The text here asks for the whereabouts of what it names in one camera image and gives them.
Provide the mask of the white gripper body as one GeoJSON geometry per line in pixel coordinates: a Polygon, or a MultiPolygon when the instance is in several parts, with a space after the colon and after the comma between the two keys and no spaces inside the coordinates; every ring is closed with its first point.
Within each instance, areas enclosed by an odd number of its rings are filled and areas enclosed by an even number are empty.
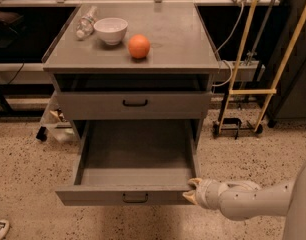
{"type": "Polygon", "coordinates": [[[228,185],[213,179],[197,179],[195,197],[204,209],[218,210],[220,195],[228,189],[228,185]]]}

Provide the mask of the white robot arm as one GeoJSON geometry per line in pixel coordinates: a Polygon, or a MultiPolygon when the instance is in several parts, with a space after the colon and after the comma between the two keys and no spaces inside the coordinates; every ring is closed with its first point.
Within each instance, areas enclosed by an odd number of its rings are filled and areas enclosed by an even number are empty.
{"type": "Polygon", "coordinates": [[[306,240],[306,162],[297,177],[261,188],[252,181],[219,182],[192,178],[193,190],[183,197],[204,209],[219,210],[227,219],[243,221],[257,216],[282,216],[282,240],[306,240]]]}

